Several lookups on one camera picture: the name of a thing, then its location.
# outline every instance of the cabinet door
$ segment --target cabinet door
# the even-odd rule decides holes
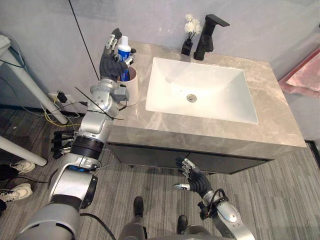
[[[175,158],[187,156],[188,151],[110,144],[121,163],[161,168],[177,168]]]
[[[190,159],[202,171],[211,173],[233,174],[253,166],[265,163],[268,159],[239,157],[232,155],[207,154],[192,152]]]

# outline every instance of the drain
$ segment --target drain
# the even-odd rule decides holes
[[[197,101],[197,96],[194,94],[188,94],[186,96],[186,99],[190,102],[190,103],[194,103],[195,101]]]

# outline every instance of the metal pole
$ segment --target metal pole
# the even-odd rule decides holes
[[[1,55],[1,59],[6,62],[21,66],[16,58],[8,50]],[[43,106],[45,106],[46,109],[53,113],[53,116],[61,124],[66,124],[68,122],[66,117],[62,115],[57,106],[55,106],[53,102],[50,101],[50,99],[38,87],[38,85],[34,82],[34,80],[26,72],[25,69],[23,69],[22,67],[12,66],[10,64],[7,64],[7,66],[15,73],[15,75],[17,75],[21,82],[34,94],[34,96],[43,104]]]
[[[9,153],[12,153],[16,156],[19,156],[28,162],[44,166],[47,164],[47,160],[45,160],[42,157],[39,157],[38,155],[34,154],[33,152],[30,152],[23,147],[13,143],[12,141],[9,141],[5,139],[3,136],[0,136],[0,149],[3,149]]]

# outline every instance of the black shoe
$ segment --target black shoe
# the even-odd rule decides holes
[[[176,233],[181,234],[182,231],[185,231],[188,227],[188,218],[185,215],[181,215],[178,218],[178,223],[176,225]]]
[[[133,214],[135,216],[143,217],[144,214],[144,201],[142,197],[137,196],[133,201]]]

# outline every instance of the marble countertop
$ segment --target marble countertop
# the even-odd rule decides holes
[[[203,61],[180,49],[131,41],[137,50],[139,102],[121,111],[109,136],[110,143],[154,146],[238,156],[276,158],[305,148],[296,120],[268,62],[206,53]],[[209,119],[146,110],[153,58],[242,69],[258,124]]]

